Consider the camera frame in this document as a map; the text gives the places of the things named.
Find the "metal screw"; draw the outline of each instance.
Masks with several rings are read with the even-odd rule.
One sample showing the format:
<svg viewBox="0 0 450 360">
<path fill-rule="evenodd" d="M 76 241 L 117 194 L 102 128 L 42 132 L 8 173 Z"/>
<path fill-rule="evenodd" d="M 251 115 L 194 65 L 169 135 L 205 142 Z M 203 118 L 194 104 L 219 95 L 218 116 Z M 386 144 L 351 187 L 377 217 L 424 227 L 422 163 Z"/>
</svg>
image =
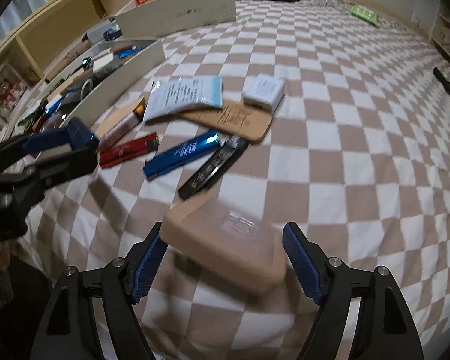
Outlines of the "metal screw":
<svg viewBox="0 0 450 360">
<path fill-rule="evenodd" d="M 3 195 L 2 198 L 2 205 L 4 207 L 8 207 L 10 205 L 10 203 L 12 202 L 13 196 L 11 193 L 6 193 L 5 195 Z"/>
<path fill-rule="evenodd" d="M 328 263 L 329 263 L 331 266 L 334 266 L 335 268 L 337 268 L 337 267 L 339 267 L 339 266 L 342 265 L 342 260 L 339 259 L 338 257 L 330 257 L 330 258 L 328 259 Z"/>
<path fill-rule="evenodd" d="M 35 165 L 31 165 L 27 169 L 25 169 L 25 174 L 27 176 L 30 176 L 30 175 L 34 174 L 36 171 L 37 171 L 37 167 Z"/>
<path fill-rule="evenodd" d="M 377 268 L 378 273 L 380 273 L 382 276 L 387 276 L 390 271 L 388 270 L 388 268 L 386 266 L 379 266 Z"/>
<path fill-rule="evenodd" d="M 66 274 L 67 276 L 72 276 L 75 272 L 77 272 L 77 268 L 74 267 L 73 265 L 70 265 L 63 270 L 63 273 Z"/>
<path fill-rule="evenodd" d="M 112 264 L 115 268 L 120 268 L 125 264 L 125 259 L 123 257 L 117 257 L 116 259 L 113 259 Z"/>
</svg>

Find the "checkered tablecloth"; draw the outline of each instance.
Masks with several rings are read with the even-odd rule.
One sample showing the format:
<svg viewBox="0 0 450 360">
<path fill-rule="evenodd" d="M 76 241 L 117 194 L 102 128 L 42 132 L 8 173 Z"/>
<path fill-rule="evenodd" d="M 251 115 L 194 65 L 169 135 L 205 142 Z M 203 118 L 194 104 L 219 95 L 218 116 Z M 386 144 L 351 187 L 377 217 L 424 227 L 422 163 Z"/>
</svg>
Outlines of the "checkered tablecloth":
<svg viewBox="0 0 450 360">
<path fill-rule="evenodd" d="M 389 267 L 425 351 L 438 345 L 450 329 L 450 97 L 431 74 L 446 63 L 406 30 L 375 28 L 306 0 L 240 1 L 237 12 L 235 23 L 164 38 L 167 60 L 115 108 L 147 92 L 151 78 L 218 74 L 224 97 L 235 101 L 259 73 L 284 79 L 286 97 L 265 139 L 213 193 L 277 231 L 297 222 L 351 267 Z M 164 151 L 205 128 L 173 119 L 125 139 L 153 131 Z M 56 280 L 68 265 L 94 269 L 124 256 L 204 162 L 149 183 L 144 159 L 57 187 L 31 211 L 21 243 L 47 275 Z M 348 356 L 358 307 L 352 303 L 339 359 Z M 155 352 L 193 360 L 294 359 L 316 311 L 292 270 L 279 288 L 254 297 L 172 248 L 135 307 Z M 102 329 L 99 307 L 97 320 Z"/>
</svg>

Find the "white packet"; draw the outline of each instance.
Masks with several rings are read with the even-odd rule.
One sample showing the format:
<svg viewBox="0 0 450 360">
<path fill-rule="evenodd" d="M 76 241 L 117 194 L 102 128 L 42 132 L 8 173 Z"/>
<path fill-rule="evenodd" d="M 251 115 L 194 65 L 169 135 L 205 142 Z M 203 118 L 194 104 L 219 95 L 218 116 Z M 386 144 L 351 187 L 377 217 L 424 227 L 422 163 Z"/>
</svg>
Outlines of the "white packet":
<svg viewBox="0 0 450 360">
<path fill-rule="evenodd" d="M 197 76 L 173 81 L 155 81 L 143 120 L 198 107 L 222 108 L 222 78 Z"/>
</svg>

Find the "blue rubber pad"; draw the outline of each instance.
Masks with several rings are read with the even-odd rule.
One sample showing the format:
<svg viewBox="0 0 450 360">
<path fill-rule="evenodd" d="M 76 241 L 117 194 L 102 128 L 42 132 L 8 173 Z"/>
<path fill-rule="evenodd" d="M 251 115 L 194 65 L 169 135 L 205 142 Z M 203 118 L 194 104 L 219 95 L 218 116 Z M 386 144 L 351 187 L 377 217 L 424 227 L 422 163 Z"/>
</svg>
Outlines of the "blue rubber pad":
<svg viewBox="0 0 450 360">
<path fill-rule="evenodd" d="M 131 294 L 135 302 L 148 295 L 167 247 L 168 244 L 163 242 L 157 234 L 135 271 Z"/>
<path fill-rule="evenodd" d="M 298 237 L 289 225 L 283 228 L 283 248 L 285 249 L 303 292 L 316 304 L 322 304 L 324 294 L 320 289 L 320 279 L 317 268 L 300 243 Z"/>
</svg>

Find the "shiny blue package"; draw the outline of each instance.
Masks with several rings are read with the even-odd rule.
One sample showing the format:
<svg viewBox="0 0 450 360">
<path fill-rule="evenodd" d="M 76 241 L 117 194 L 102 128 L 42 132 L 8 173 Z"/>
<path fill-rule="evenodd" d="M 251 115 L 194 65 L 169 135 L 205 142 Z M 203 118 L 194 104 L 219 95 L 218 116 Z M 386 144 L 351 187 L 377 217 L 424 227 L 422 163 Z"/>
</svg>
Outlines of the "shiny blue package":
<svg viewBox="0 0 450 360">
<path fill-rule="evenodd" d="M 145 163 L 143 173 L 148 181 L 182 167 L 197 158 L 203 157 L 220 148 L 220 138 L 215 130 L 190 139 L 171 149 L 157 154 Z"/>
</svg>

